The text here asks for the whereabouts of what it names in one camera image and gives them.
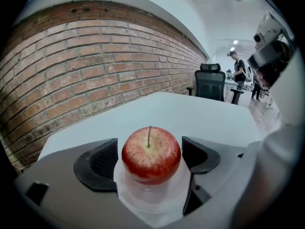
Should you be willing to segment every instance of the white table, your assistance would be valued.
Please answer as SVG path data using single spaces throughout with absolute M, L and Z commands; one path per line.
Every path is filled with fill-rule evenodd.
M 134 131 L 150 125 L 171 132 L 180 145 L 182 136 L 240 147 L 247 147 L 249 143 L 262 139 L 254 119 L 245 107 L 160 92 L 118 106 L 53 134 L 39 159 L 56 151 L 112 137 L 118 138 L 120 153 Z
M 228 100 L 228 94 L 231 89 L 237 89 L 238 83 L 231 80 L 231 79 L 226 79 L 224 82 L 224 101 L 227 102 Z

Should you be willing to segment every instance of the red apple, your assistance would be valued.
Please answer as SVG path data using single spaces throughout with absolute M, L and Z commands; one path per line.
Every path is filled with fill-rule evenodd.
M 146 185 L 158 185 L 171 178 L 178 169 L 180 158 L 175 137 L 158 127 L 137 130 L 122 150 L 122 160 L 131 177 Z

